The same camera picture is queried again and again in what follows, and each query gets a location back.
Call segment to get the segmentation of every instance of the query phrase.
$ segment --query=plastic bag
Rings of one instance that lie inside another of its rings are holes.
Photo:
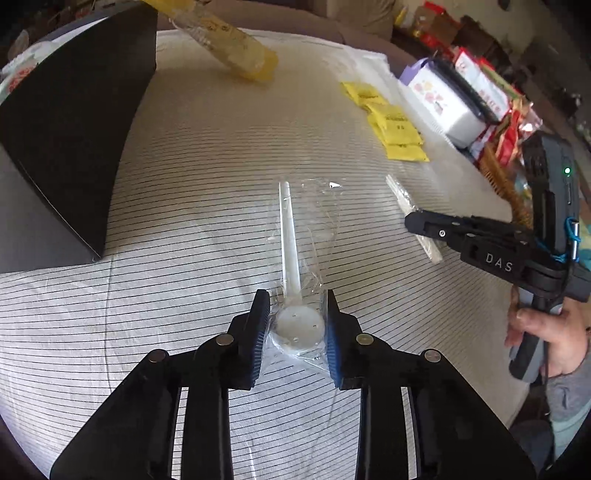
[[[407,190],[400,184],[400,182],[398,182],[398,180],[395,180],[393,176],[386,175],[386,184],[388,187],[390,187],[390,190],[392,190],[393,194],[396,195],[398,205],[400,206],[400,209],[404,215],[408,215],[411,212],[416,212],[419,210],[419,208],[414,204],[413,199]],[[421,235],[416,235],[416,237],[432,263],[438,264],[443,260],[443,256],[441,255],[435,240]]]
[[[265,338],[265,365],[281,356],[328,373],[321,303],[339,227],[341,182],[281,181],[278,220],[269,241],[281,242],[282,292],[277,295]]]
[[[194,0],[144,0],[168,15],[173,25],[193,37],[211,54],[244,78],[270,81],[277,54],[256,38],[233,27]]]
[[[0,83],[0,103],[18,86],[19,83],[43,60],[58,49],[55,42],[42,41],[25,50],[18,57],[2,68]]]

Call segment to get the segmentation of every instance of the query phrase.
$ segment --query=plastic bottle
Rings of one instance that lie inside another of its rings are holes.
[[[394,19],[394,26],[395,27],[399,28],[402,25],[402,23],[404,23],[404,20],[406,20],[407,13],[408,13],[408,7],[406,5],[404,5],[404,7],[402,7],[400,12],[398,13],[398,15],[396,15],[396,18]]]
[[[243,31],[225,23],[194,0],[144,0],[168,15],[173,24],[237,74],[268,81],[277,66],[277,54]]]

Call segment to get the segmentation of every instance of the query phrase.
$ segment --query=gray sleeve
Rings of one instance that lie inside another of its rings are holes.
[[[548,379],[546,396],[552,421],[574,417],[591,400],[591,349],[574,372]]]

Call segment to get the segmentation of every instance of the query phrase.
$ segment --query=snack package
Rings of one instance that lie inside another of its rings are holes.
[[[367,102],[365,108],[388,145],[422,145],[423,139],[399,106]]]
[[[345,95],[355,102],[355,105],[363,106],[367,102],[387,105],[388,101],[378,92],[377,88],[369,83],[341,82]]]
[[[368,115],[368,122],[378,140],[386,149],[386,156],[389,160],[404,161],[430,161],[427,154],[419,145],[390,145],[386,142],[382,130],[373,115]]]

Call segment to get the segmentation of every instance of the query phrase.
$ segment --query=white tablecloth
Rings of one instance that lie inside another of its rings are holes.
[[[147,352],[194,349],[246,311],[257,288],[277,292],[281,179],[342,185],[324,275],[343,311],[395,348],[441,350],[504,422],[523,399],[503,347],[508,285],[447,248],[432,265],[385,176],[424,208],[507,220],[508,206],[404,99],[382,56],[258,36],[280,57],[270,85],[232,76],[178,32],[160,33],[158,68],[119,166],[104,258],[0,277],[0,414],[45,473]],[[401,104],[432,162],[388,161],[340,80],[369,81]],[[305,232],[298,241],[310,261]],[[230,397],[237,478],[353,478],[358,392],[337,392],[322,374],[280,361],[253,391]]]

